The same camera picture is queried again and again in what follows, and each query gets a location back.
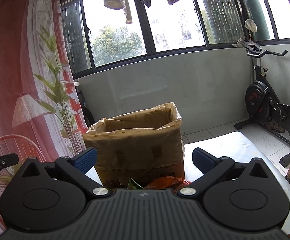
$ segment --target curtain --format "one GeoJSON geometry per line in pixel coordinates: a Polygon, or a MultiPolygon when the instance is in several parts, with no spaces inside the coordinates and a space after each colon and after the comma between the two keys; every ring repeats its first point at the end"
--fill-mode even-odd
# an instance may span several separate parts
{"type": "MultiPolygon", "coordinates": [[[[0,196],[28,156],[52,162],[85,149],[87,131],[66,54],[60,0],[0,0],[0,196]]],[[[0,234],[5,225],[0,216],[0,234]]]]}

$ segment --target white floor tile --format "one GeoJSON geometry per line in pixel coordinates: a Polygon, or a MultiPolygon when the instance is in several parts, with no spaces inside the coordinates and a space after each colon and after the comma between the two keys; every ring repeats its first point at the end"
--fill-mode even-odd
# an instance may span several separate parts
{"type": "Polygon", "coordinates": [[[290,136],[288,132],[281,133],[281,135],[290,141],[290,136]]]}
{"type": "Polygon", "coordinates": [[[203,130],[200,132],[195,132],[191,134],[187,134],[186,138],[188,139],[189,143],[204,141],[213,138],[210,132],[207,130],[203,130]]]}
{"type": "Polygon", "coordinates": [[[260,125],[253,123],[253,126],[259,128],[260,130],[262,130],[264,133],[266,133],[267,135],[271,135],[272,133],[267,131],[266,129],[262,128],[260,125]]]}
{"type": "Polygon", "coordinates": [[[210,132],[212,136],[218,137],[218,136],[221,136],[221,135],[225,135],[227,133],[234,132],[235,130],[230,128],[228,125],[224,124],[224,125],[221,125],[221,126],[217,126],[217,127],[213,127],[213,128],[207,129],[207,131],[210,132]]]}
{"type": "Polygon", "coordinates": [[[183,143],[184,144],[188,144],[189,143],[189,141],[188,141],[188,139],[187,139],[187,137],[185,135],[182,135],[182,139],[183,139],[183,143]]]}
{"type": "Polygon", "coordinates": [[[272,156],[269,157],[269,159],[271,160],[271,162],[273,162],[276,166],[278,166],[285,173],[288,173],[289,166],[287,166],[286,168],[284,168],[283,166],[281,166],[279,164],[279,161],[280,161],[280,159],[282,157],[284,157],[288,153],[290,153],[290,148],[289,147],[285,147],[285,148],[281,149],[280,151],[276,152],[275,154],[273,154],[272,156]]]}
{"type": "Polygon", "coordinates": [[[253,144],[267,157],[284,148],[284,145],[271,135],[267,135],[266,137],[253,142],[253,144]]]}
{"type": "Polygon", "coordinates": [[[232,128],[232,130],[234,130],[234,131],[239,131],[239,130],[237,130],[237,129],[235,128],[235,124],[238,123],[238,122],[242,122],[242,121],[244,121],[244,120],[247,120],[247,119],[248,119],[248,118],[241,119],[241,120],[238,120],[238,121],[235,121],[235,122],[228,123],[227,125],[228,125],[230,128],[232,128]]]}
{"type": "Polygon", "coordinates": [[[265,133],[261,127],[255,124],[250,124],[243,129],[239,130],[243,135],[245,135],[251,142],[257,141],[266,137],[268,134],[265,133]]]}
{"type": "Polygon", "coordinates": [[[283,176],[286,176],[287,173],[285,173],[282,169],[280,169],[276,164],[273,163],[272,160],[270,160],[272,162],[272,164],[277,168],[277,170],[283,175],[283,176]]]}

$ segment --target plastic bag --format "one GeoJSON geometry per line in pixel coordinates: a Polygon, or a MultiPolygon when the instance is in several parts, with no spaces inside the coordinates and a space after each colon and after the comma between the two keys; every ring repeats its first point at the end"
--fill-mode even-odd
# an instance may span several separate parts
{"type": "Polygon", "coordinates": [[[176,194],[179,189],[189,185],[190,183],[191,182],[186,179],[176,178],[173,176],[166,176],[159,179],[154,179],[144,188],[145,189],[172,188],[174,190],[174,194],[176,194]]]}

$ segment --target bike handlebar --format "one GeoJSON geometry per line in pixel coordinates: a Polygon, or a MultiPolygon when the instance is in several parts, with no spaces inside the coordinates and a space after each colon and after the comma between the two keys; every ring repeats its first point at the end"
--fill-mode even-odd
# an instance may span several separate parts
{"type": "Polygon", "coordinates": [[[263,52],[259,53],[259,54],[255,54],[253,52],[247,52],[247,55],[249,57],[255,57],[255,58],[260,58],[265,56],[266,54],[272,54],[272,55],[276,55],[279,57],[283,57],[284,55],[286,55],[288,53],[287,50],[285,50],[283,53],[277,53],[277,52],[273,52],[273,51],[268,51],[268,50],[264,50],[263,52]]]}

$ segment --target exercise bike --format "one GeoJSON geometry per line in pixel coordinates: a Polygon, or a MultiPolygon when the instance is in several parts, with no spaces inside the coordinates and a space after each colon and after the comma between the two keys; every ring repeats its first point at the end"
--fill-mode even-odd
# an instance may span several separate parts
{"type": "MultiPolygon", "coordinates": [[[[241,43],[246,48],[247,55],[253,58],[261,59],[266,54],[283,57],[288,53],[287,50],[281,54],[273,51],[262,50],[260,46],[253,41],[241,41],[241,43]]],[[[253,84],[247,88],[245,95],[245,103],[249,119],[236,123],[235,128],[240,130],[247,124],[256,123],[290,145],[288,139],[263,125],[263,123],[271,117],[271,119],[274,120],[283,130],[287,131],[290,136],[290,106],[280,102],[275,91],[266,79],[268,69],[263,68],[264,73],[262,73],[261,60],[260,65],[254,66],[253,70],[256,71],[256,79],[253,81],[253,84]]],[[[283,167],[287,167],[290,163],[290,153],[282,157],[279,163],[283,167]]]]}

